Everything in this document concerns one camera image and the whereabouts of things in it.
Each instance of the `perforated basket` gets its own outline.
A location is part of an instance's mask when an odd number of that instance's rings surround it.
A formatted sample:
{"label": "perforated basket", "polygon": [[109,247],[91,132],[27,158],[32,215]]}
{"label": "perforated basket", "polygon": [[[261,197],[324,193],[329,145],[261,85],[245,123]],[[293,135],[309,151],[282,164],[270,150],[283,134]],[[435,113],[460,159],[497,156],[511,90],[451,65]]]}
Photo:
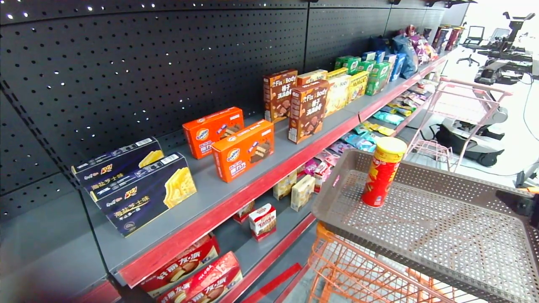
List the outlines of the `perforated basket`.
{"label": "perforated basket", "polygon": [[489,302],[539,302],[525,192],[403,162],[381,208],[360,201],[372,155],[347,150],[313,204],[331,232]]}

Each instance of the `wire cart basket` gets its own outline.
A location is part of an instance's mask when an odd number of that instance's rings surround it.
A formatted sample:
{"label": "wire cart basket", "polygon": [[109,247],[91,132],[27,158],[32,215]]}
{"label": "wire cart basket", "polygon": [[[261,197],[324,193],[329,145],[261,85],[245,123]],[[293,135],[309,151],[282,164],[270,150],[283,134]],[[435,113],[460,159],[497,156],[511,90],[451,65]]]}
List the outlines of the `wire cart basket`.
{"label": "wire cart basket", "polygon": [[313,204],[328,231],[309,261],[316,298],[539,302],[539,231],[516,213],[532,194],[404,161],[371,208],[360,201],[371,162],[345,151]]}

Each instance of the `barcode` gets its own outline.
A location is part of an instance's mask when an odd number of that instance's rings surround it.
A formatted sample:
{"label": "barcode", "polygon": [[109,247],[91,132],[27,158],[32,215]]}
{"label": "barcode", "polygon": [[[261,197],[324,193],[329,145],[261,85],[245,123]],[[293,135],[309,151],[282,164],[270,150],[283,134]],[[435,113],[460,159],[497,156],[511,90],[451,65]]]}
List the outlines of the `barcode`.
{"label": "barcode", "polygon": [[170,156],[164,158],[163,160],[161,160],[161,163],[168,164],[168,163],[170,163],[170,162],[172,162],[172,161],[174,161],[174,160],[176,160],[178,158],[179,158],[178,155],[170,155]]}
{"label": "barcode", "polygon": [[141,146],[141,145],[144,145],[144,144],[148,144],[151,142],[151,139],[150,138],[147,138],[147,139],[144,139],[142,141],[139,141],[137,143],[135,143],[137,146]]}

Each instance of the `ovaltine logo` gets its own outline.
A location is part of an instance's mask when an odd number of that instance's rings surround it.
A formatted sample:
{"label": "ovaltine logo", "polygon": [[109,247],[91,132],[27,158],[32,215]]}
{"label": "ovaltine logo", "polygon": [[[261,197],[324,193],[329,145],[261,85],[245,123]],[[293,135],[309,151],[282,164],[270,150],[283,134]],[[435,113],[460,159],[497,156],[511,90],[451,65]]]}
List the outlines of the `ovaltine logo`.
{"label": "ovaltine logo", "polygon": [[239,148],[235,148],[229,151],[229,154],[226,156],[228,162],[233,162],[239,157]]}
{"label": "ovaltine logo", "polygon": [[206,140],[210,135],[210,131],[207,128],[202,128],[197,131],[196,139],[198,141]]}

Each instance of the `office chair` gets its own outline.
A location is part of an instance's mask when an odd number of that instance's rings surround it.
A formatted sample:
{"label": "office chair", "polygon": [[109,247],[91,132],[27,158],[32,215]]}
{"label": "office chair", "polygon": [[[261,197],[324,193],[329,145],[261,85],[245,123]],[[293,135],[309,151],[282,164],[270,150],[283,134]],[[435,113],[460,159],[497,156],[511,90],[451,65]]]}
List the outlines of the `office chair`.
{"label": "office chair", "polygon": [[484,48],[484,46],[481,46],[481,42],[483,42],[483,35],[485,34],[485,27],[484,26],[470,26],[468,29],[468,37],[462,44],[467,49],[471,49],[472,53],[467,58],[461,58],[457,60],[457,64],[461,61],[468,61],[469,65],[472,66],[472,63],[476,63],[479,66],[479,62],[472,59],[473,53],[475,53],[476,50],[481,50]]}

